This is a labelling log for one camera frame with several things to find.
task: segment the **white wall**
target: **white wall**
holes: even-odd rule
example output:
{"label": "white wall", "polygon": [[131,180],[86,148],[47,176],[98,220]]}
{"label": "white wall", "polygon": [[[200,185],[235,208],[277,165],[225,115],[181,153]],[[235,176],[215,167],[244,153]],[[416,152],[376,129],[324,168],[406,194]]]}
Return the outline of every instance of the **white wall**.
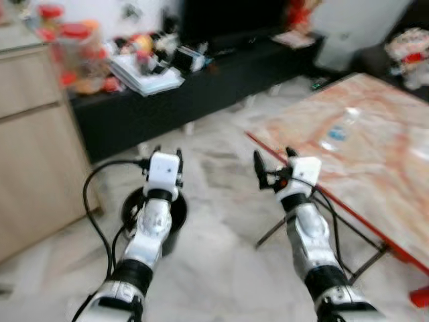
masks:
{"label": "white wall", "polygon": [[318,64],[343,70],[353,53],[380,43],[411,0],[324,0],[313,13],[314,29],[328,35]]}
{"label": "white wall", "polygon": [[[55,2],[65,7],[66,21],[96,19],[101,22],[104,38],[129,35],[135,32],[150,32],[161,27],[161,12],[164,6],[176,10],[179,0],[32,0],[39,3]],[[121,18],[121,8],[126,3],[138,5],[143,11],[141,21]]]}

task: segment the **tiled floor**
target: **tiled floor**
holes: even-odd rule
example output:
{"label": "tiled floor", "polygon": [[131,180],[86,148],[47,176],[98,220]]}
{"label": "tiled floor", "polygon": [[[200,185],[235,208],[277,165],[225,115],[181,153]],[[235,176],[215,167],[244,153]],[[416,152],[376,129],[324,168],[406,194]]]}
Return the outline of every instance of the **tiled floor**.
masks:
{"label": "tiled floor", "polygon": [[[259,94],[252,108],[235,105],[197,121],[193,136],[177,130],[149,143],[182,148],[189,213],[176,251],[162,260],[150,286],[146,321],[316,321],[284,229],[258,251],[252,247],[283,213],[272,193],[258,191],[251,163],[255,146],[243,135],[247,126],[309,95],[308,85],[297,78],[277,97]],[[99,221],[110,238],[120,225],[121,203],[142,183],[138,169],[126,166],[101,174],[107,213]],[[341,232],[343,256],[356,267],[373,250],[344,227]],[[89,222],[71,225],[0,266],[0,321],[70,321],[103,281],[105,267],[104,249]],[[409,290],[426,284],[426,276],[390,255],[357,283],[390,321],[429,321],[407,298]]]}

